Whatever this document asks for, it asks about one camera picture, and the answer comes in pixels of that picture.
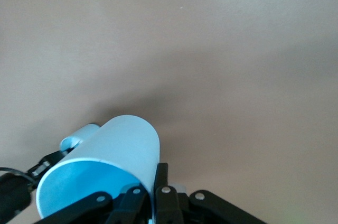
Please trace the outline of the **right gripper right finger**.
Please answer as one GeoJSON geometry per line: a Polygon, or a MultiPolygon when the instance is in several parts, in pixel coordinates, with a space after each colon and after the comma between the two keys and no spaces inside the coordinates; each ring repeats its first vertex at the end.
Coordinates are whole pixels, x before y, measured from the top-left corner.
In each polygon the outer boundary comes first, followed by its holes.
{"type": "Polygon", "coordinates": [[[207,190],[191,195],[168,183],[168,164],[157,165],[154,181],[156,224],[266,224],[207,190]]]}

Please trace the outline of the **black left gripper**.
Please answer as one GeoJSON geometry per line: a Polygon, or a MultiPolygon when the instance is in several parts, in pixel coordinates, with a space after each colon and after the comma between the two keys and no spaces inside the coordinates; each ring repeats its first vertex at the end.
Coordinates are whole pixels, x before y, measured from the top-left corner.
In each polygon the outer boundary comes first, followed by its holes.
{"type": "Polygon", "coordinates": [[[68,152],[56,151],[44,156],[26,174],[7,172],[0,175],[0,219],[13,219],[31,204],[31,185],[60,162],[68,152]]]}

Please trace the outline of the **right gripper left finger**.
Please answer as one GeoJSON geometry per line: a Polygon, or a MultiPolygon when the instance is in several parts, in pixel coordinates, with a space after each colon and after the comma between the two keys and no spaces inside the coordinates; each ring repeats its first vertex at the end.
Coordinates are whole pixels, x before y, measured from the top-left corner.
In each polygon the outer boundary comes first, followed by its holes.
{"type": "Polygon", "coordinates": [[[96,192],[34,224],[148,224],[148,193],[140,185],[115,199],[96,192]]]}

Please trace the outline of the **blue plastic cup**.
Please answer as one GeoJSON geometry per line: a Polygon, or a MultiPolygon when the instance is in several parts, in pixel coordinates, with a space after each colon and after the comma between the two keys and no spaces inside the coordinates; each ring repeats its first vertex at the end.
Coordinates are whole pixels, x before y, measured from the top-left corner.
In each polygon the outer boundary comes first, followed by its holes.
{"type": "Polygon", "coordinates": [[[152,199],[159,156],[159,137],[149,122],[115,117],[43,175],[36,191],[38,213],[46,218],[96,192],[116,198],[139,184],[152,199]]]}
{"type": "Polygon", "coordinates": [[[60,142],[60,152],[66,156],[81,143],[88,140],[92,135],[94,135],[100,126],[94,123],[87,124],[71,135],[67,136],[60,142]]]}

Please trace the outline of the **brown table mat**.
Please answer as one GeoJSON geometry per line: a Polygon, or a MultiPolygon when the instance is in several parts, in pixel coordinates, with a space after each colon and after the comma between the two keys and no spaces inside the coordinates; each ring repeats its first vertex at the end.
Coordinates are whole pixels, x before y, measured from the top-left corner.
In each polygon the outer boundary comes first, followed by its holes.
{"type": "Polygon", "coordinates": [[[338,224],[338,0],[0,0],[0,166],[123,114],[188,192],[338,224]]]}

